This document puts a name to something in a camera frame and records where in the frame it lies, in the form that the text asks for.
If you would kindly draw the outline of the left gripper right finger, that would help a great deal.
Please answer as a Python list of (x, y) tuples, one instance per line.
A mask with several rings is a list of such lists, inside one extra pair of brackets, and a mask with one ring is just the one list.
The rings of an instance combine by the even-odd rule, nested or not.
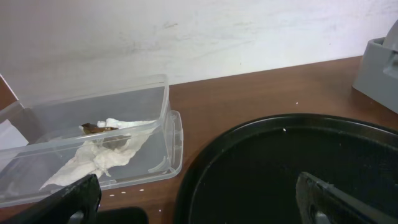
[(308, 172), (300, 173), (296, 201), (302, 223), (397, 223), (389, 216)]

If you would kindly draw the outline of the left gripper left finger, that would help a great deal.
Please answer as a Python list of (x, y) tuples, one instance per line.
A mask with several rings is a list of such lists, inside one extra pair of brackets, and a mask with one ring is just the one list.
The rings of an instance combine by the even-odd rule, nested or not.
[(68, 223), (81, 212), (81, 223), (94, 223), (101, 200), (101, 188), (94, 174), (75, 181), (30, 208), (4, 220), (10, 224)]

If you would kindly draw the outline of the white paper napkin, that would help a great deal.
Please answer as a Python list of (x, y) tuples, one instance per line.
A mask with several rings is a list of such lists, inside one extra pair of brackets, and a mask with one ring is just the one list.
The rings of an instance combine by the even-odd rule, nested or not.
[(125, 166), (140, 150), (142, 145), (154, 132), (154, 128), (139, 131), (138, 135), (121, 135), (110, 140), (99, 139), (85, 141), (76, 150), (75, 156), (51, 176), (42, 186), (66, 186), (88, 174), (101, 177), (110, 176), (108, 170), (112, 167)]

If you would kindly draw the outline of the gold foil wrapper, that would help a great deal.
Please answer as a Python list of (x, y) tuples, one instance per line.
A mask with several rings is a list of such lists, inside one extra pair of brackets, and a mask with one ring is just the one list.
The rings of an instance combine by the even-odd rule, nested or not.
[(85, 123), (81, 125), (81, 128), (85, 134), (97, 134), (97, 133), (103, 133), (107, 131), (114, 131), (117, 130), (117, 128), (112, 128), (112, 127), (99, 127), (96, 124), (91, 124), (91, 123)]

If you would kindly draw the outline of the grey plate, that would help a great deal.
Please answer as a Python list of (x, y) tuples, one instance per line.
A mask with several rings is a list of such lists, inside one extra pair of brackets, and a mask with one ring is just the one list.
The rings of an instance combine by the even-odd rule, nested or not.
[(382, 46), (396, 52), (398, 51), (398, 21), (394, 23), (387, 33)]

